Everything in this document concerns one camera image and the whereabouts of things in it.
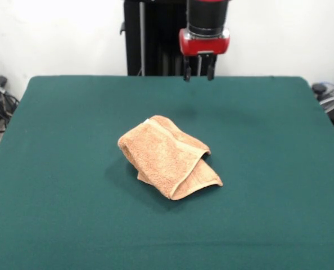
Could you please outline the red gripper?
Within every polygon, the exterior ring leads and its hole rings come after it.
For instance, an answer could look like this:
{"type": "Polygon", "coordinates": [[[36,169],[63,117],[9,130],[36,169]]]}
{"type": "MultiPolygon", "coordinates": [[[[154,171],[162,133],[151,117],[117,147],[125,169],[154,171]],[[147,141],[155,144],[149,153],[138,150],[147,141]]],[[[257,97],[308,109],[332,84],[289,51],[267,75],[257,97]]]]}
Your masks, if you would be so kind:
{"type": "Polygon", "coordinates": [[[183,80],[190,81],[191,67],[189,56],[209,54],[207,79],[212,81],[215,77],[215,63],[217,55],[226,53],[230,43],[230,31],[224,29],[218,37],[201,38],[192,35],[186,28],[179,31],[179,46],[183,57],[183,80]]]}

